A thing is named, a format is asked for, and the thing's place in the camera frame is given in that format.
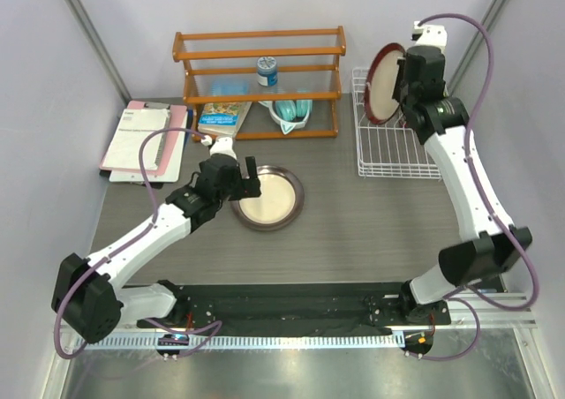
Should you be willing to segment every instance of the table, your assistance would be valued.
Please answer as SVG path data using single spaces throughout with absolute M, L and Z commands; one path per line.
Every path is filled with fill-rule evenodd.
M 326 120 L 316 115 L 327 112 L 328 106 L 314 103 L 311 129 Z M 181 284 L 404 281 L 434 265 L 439 250 L 458 241 L 444 184 L 359 177 L 348 94 L 338 102 L 338 118 L 336 139 L 247 140 L 235 146 L 241 162 L 252 154 L 258 165 L 279 165 L 300 179 L 305 206 L 291 225 L 275 232 L 252 231 L 226 204 L 213 221 L 144 266 L 130 284 L 161 279 Z M 242 129 L 258 131 L 273 124 L 267 110 L 254 104 Z M 181 182 L 166 184 L 157 197 L 164 200 L 187 183 L 207 157 L 205 147 L 190 141 Z M 93 251 L 120 238 L 150 213 L 144 187 L 111 184 Z

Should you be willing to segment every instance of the wall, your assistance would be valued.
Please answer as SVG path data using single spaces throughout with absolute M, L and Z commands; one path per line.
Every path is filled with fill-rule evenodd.
M 122 103 L 64 0 L 0 0 L 0 385 L 40 397 L 61 260 L 86 253 Z
M 410 45 L 412 22 L 441 11 L 482 18 L 491 0 L 82 0 L 133 97 L 182 95 L 183 69 L 173 62 L 176 31 L 184 33 L 319 28 L 344 25 L 344 90 L 353 66 L 368 66 L 378 50 Z M 472 35 L 448 24 L 447 74 Z
M 477 144 L 486 172 L 517 225 L 533 233 L 530 255 L 541 293 L 534 307 L 549 368 L 565 367 L 563 258 L 565 226 L 565 61 L 562 0 L 510 0 L 493 29 L 493 83 L 477 123 Z M 455 92 L 469 109 L 486 69 L 484 48 Z M 507 277 L 511 289 L 529 290 L 521 263 Z M 561 376 L 554 382 L 565 395 Z

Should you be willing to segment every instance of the metal pole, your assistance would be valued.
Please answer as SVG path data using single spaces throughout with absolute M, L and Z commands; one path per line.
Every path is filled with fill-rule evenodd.
M 104 46 L 100 35 L 94 28 L 94 24 L 90 20 L 87 10 L 82 5 L 80 0 L 65 0 L 65 2 L 71 8 L 72 14 L 79 22 L 79 25 L 82 27 L 82 30 L 84 31 L 85 36 L 94 48 L 96 55 L 98 55 L 98 57 L 100 58 L 102 66 L 108 73 L 109 78 L 116 87 L 116 90 L 119 93 L 120 97 L 122 98 L 124 103 L 127 104 L 132 99 L 130 92 L 125 86 L 124 80 L 122 79 L 120 73 L 114 65 L 114 61 L 112 61 L 112 58 L 106 50 L 106 47 Z
M 494 27 L 494 24 L 498 20 L 501 15 L 502 9 L 506 6 L 506 3 L 509 0 L 493 0 L 489 5 L 488 9 L 486 10 L 485 17 L 482 19 L 482 24 L 485 26 L 486 30 L 490 33 Z M 483 42 L 483 36 L 476 32 L 473 36 L 471 43 L 465 50 L 459 65 L 456 68 L 453 77 L 448 83 L 448 91 L 454 92 L 457 89 L 457 86 L 461 82 L 463 75 L 467 72 L 467 68 L 471 64 L 473 57 L 475 57 L 478 53 L 478 49 L 480 48 L 481 43 Z

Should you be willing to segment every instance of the gray floor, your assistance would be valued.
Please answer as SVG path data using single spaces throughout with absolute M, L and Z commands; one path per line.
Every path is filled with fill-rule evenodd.
M 473 330 L 435 335 L 433 354 L 464 349 Z M 512 330 L 484 330 L 478 348 L 449 363 L 406 358 L 399 349 L 224 351 L 178 362 L 155 352 L 86 352 L 72 361 L 65 399 L 528 399 L 532 393 Z M 101 375 L 118 377 L 103 380 Z
M 326 125 L 326 102 L 315 102 L 309 128 Z M 438 251 L 457 241 L 457 222 L 441 182 L 367 178 L 357 174 L 351 98 L 339 103 L 337 139 L 247 140 L 240 158 L 283 166 L 305 188 L 305 207 L 290 226 L 272 233 L 242 226 L 229 206 L 184 241 L 143 267 L 131 283 L 402 281 L 421 274 Z M 246 131 L 276 128 L 258 104 Z M 190 142 L 181 179 L 188 181 L 207 149 Z M 181 184 L 166 185 L 161 200 Z M 115 241 L 150 215 L 144 187 L 111 184 L 93 250 Z

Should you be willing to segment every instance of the pink folder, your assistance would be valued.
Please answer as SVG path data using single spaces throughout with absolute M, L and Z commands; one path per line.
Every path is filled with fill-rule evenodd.
M 145 102 L 139 101 L 131 101 L 127 105 L 127 109 L 143 109 L 145 106 Z M 170 121 L 169 127 L 170 128 L 179 128 L 183 126 L 183 120 L 185 119 L 186 115 L 186 106 L 183 105 L 170 105 Z M 162 152 L 161 162 L 159 163 L 159 167 L 157 169 L 148 170 L 147 174 L 151 174 L 153 176 L 162 176 L 167 167 L 169 166 L 170 156 L 173 154 L 173 149 L 177 143 L 177 137 L 180 132 L 167 132 L 167 137 L 165 138 L 165 148 Z M 123 172 L 135 172 L 139 174 L 139 169 L 125 169 L 125 168 L 109 168 L 103 167 L 102 164 L 99 167 L 100 169 L 105 169 L 108 171 L 123 171 Z

